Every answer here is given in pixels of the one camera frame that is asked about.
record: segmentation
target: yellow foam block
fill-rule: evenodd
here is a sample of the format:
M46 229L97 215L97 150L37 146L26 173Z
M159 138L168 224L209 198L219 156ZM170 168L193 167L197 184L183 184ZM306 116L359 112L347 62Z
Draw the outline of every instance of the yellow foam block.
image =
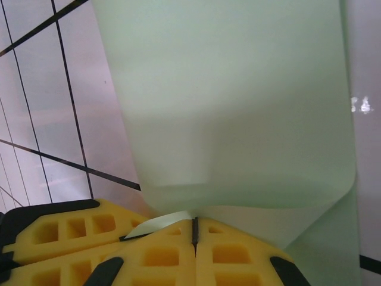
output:
M283 286L270 262L286 253L212 219L199 219L197 286Z
M111 243L12 269L2 286L82 286L105 256L131 242Z
M194 286L192 221L181 220L121 248L124 260L113 286Z
M282 250L221 222L195 219L181 220L113 253L85 284L95 285L309 284Z
M13 251L13 261L29 263L117 242L138 224L147 220L139 214L106 200L92 209L40 216L23 229L14 244L2 252Z

